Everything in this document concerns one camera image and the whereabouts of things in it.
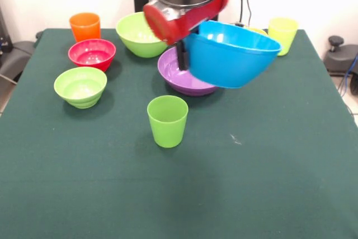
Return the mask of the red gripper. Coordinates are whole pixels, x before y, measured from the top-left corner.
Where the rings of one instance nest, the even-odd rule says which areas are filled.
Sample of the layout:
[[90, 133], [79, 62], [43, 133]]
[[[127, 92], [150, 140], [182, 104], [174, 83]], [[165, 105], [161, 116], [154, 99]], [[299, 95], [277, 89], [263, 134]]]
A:
[[143, 7], [144, 17], [154, 35], [168, 45], [176, 43], [178, 68], [189, 68], [189, 56], [182, 39], [188, 36], [202, 22], [216, 17], [227, 5], [228, 0], [210, 0], [208, 3], [190, 9], [176, 9], [158, 0]]

